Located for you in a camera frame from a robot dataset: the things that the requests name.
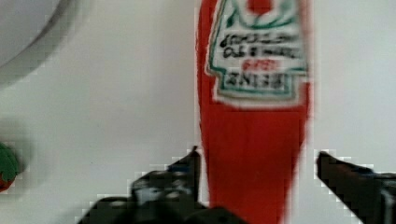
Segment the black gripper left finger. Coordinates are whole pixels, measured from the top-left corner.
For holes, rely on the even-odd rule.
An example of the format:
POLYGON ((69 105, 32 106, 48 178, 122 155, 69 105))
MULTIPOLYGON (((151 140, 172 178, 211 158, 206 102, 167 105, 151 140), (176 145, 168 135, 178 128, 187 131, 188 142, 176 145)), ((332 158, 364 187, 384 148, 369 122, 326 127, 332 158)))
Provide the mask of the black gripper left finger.
POLYGON ((194 147, 166 169, 137 178, 129 196, 97 201, 78 224, 248 224, 222 206, 198 201, 200 174, 194 147))

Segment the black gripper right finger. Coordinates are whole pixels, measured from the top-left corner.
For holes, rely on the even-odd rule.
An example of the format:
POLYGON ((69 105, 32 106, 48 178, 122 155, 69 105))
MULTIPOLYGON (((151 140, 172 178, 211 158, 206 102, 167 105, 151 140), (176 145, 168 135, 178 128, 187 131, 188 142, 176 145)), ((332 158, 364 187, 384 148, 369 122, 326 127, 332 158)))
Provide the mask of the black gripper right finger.
POLYGON ((395 174, 376 173, 320 151, 317 177, 363 224, 395 224, 395 174))

